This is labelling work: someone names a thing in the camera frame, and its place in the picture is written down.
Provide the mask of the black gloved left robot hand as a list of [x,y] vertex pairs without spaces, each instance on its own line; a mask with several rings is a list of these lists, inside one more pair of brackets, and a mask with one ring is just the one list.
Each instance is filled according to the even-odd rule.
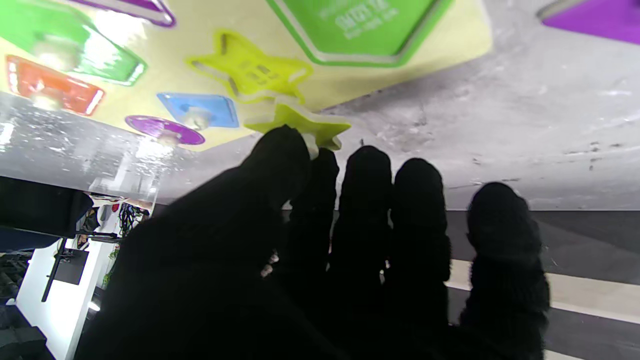
[[340,193],[331,150],[281,126],[238,166],[135,227],[76,360],[542,360],[542,240],[502,182],[466,213],[470,294],[448,319],[444,185],[361,146]]

